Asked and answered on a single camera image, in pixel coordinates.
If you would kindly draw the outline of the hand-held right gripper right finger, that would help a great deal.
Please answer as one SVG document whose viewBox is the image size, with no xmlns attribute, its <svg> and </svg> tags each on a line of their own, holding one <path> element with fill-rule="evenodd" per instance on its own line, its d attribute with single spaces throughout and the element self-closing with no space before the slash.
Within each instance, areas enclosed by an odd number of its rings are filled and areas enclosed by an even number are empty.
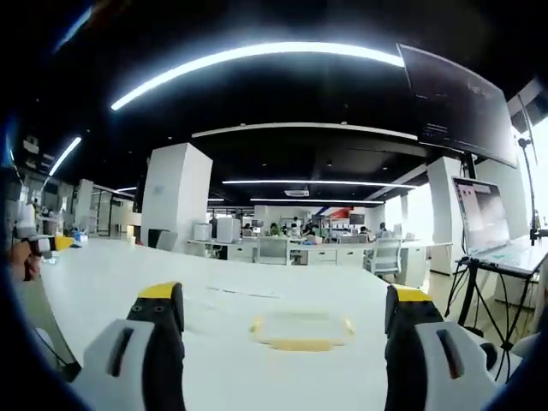
<svg viewBox="0 0 548 411">
<path fill-rule="evenodd" d="M 497 351 L 444 320 L 420 289 L 387 288 L 386 410 L 481 410 L 494 397 Z"/>
</svg>

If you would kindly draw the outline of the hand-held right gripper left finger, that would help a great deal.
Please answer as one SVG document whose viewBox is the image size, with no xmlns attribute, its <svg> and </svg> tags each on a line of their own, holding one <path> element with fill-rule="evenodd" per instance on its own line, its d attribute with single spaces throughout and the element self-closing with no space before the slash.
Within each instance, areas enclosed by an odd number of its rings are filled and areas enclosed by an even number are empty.
<svg viewBox="0 0 548 411">
<path fill-rule="evenodd" d="M 182 284 L 142 290 L 86 348 L 83 401 L 92 410 L 184 410 L 183 332 Z"/>
</svg>

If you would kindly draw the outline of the person's left hand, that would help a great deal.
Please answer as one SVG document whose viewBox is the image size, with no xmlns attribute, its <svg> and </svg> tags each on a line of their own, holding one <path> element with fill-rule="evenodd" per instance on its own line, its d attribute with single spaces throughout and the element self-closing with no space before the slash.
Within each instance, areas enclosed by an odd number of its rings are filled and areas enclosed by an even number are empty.
<svg viewBox="0 0 548 411">
<path fill-rule="evenodd" d="M 8 251 L 11 272 L 17 281 L 33 281 L 40 276 L 41 258 L 31 252 L 28 242 L 18 242 Z"/>
</svg>

